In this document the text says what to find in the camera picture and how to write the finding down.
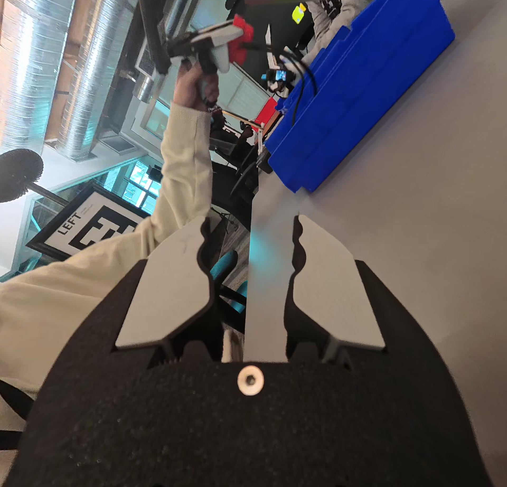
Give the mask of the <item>black round disc stand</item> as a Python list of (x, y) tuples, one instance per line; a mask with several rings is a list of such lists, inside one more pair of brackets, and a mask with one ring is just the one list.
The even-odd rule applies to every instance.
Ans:
[(43, 170), (43, 159), (30, 149), (19, 148), (1, 154), (1, 203), (14, 201), (33, 191), (66, 207), (68, 201), (37, 184)]

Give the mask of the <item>teal office chair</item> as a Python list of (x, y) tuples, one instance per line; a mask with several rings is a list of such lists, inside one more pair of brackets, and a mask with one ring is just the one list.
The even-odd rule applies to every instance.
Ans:
[(246, 297), (248, 282), (244, 281), (237, 290), (224, 285), (225, 279), (231, 274), (233, 269), (236, 268), (238, 262), (238, 253), (235, 250), (230, 250), (220, 257), (216, 264), (211, 268), (210, 274), (214, 282), (214, 287), (217, 294), (229, 301), (230, 306), (238, 313), (243, 313), (246, 310)]

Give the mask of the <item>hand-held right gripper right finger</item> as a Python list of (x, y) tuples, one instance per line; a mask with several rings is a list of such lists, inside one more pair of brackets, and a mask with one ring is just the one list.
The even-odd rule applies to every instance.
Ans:
[(347, 348), (383, 352), (385, 340), (351, 252), (303, 214), (294, 217), (293, 246), (285, 299), (288, 362), (334, 362)]

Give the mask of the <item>large black screen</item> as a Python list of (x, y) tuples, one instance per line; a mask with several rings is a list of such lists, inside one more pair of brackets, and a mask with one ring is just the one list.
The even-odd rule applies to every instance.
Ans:
[[(270, 29), (271, 45), (276, 50), (284, 50), (288, 47), (295, 50), (302, 37), (313, 26), (313, 19), (310, 12), (305, 11), (302, 20), (296, 23), (293, 19), (293, 12), (296, 3), (284, 4), (263, 4), (263, 5), (238, 5), (237, 14), (253, 26), (253, 43), (266, 44), (266, 33)], [(267, 88), (262, 75), (269, 68), (266, 52), (249, 50), (242, 69), (263, 89)]]

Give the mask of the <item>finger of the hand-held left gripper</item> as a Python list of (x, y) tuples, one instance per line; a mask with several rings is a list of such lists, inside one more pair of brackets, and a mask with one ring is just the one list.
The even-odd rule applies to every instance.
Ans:
[(202, 28), (194, 33), (191, 44), (196, 46), (210, 40), (211, 43), (204, 45), (220, 47), (228, 45), (229, 42), (239, 39), (244, 35), (244, 29), (234, 25), (232, 22), (221, 22), (219, 24)]

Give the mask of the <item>small black screen device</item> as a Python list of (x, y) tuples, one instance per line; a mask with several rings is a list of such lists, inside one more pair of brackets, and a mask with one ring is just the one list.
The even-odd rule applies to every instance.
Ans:
[(261, 75), (261, 81), (267, 86), (267, 90), (281, 97), (287, 98), (294, 89), (296, 75), (286, 68), (268, 69)]

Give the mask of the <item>blue storage bin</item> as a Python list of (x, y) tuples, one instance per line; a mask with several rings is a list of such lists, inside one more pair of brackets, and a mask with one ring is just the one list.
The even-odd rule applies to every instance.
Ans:
[(315, 191), (454, 40), (440, 0), (374, 0), (277, 106), (269, 166), (291, 192)]

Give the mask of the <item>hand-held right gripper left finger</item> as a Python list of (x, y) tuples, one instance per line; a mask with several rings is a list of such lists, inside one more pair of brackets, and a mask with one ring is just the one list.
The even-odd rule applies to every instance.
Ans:
[(118, 350), (175, 351), (175, 338), (209, 310), (212, 280), (201, 259), (208, 231), (209, 219), (196, 217), (151, 253), (116, 339)]

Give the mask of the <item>black white marker board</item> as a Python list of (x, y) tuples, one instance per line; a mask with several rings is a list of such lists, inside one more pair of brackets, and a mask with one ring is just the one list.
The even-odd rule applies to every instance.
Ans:
[(91, 182), (26, 247), (64, 261), (82, 250), (133, 232), (149, 214)]

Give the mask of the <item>wide silver ventilation duct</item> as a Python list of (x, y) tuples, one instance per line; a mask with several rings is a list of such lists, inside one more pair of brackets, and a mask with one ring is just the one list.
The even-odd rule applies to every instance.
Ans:
[(75, 0), (3, 0), (1, 154), (41, 154)]

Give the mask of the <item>person's left hand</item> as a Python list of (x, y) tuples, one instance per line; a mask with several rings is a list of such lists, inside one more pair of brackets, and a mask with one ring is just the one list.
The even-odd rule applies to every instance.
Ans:
[(208, 112), (218, 97), (218, 74), (204, 74), (199, 61), (193, 63), (188, 58), (182, 59), (170, 106)]

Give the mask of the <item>grey desk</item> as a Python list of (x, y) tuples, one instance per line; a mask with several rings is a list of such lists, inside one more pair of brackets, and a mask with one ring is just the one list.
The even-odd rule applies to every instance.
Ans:
[(244, 359), (282, 361), (292, 224), (307, 215), (418, 321), (506, 486), (506, 0), (442, 0), (454, 42), (312, 194), (262, 176)]

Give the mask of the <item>light wooden board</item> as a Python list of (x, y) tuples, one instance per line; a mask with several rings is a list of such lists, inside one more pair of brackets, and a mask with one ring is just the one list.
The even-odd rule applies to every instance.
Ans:
[(237, 119), (238, 121), (243, 122), (244, 124), (250, 125), (253, 128), (256, 128), (256, 129), (263, 129), (264, 128), (264, 124), (263, 123), (257, 123), (254, 120), (247, 119), (244, 116), (240, 116), (238, 114), (235, 114), (233, 112), (227, 111), (225, 109), (222, 109), (222, 113), (224, 115), (226, 115), (226, 116), (229, 116), (229, 117), (232, 117), (234, 119)]

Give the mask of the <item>red toy brick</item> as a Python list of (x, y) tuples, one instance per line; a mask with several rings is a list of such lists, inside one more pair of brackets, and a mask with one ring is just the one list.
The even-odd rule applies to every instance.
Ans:
[(251, 43), (254, 38), (254, 28), (238, 14), (234, 15), (233, 26), (243, 31), (242, 35), (228, 43), (229, 62), (243, 66), (247, 56), (244, 44)]

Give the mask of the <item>red storage bin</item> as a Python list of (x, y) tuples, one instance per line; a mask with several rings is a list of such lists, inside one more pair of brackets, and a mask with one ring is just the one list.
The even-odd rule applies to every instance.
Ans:
[(265, 105), (260, 110), (259, 114), (255, 118), (254, 123), (258, 125), (264, 125), (266, 126), (272, 116), (277, 112), (276, 106), (277, 106), (277, 100), (276, 98), (270, 97), (268, 101), (265, 103)]

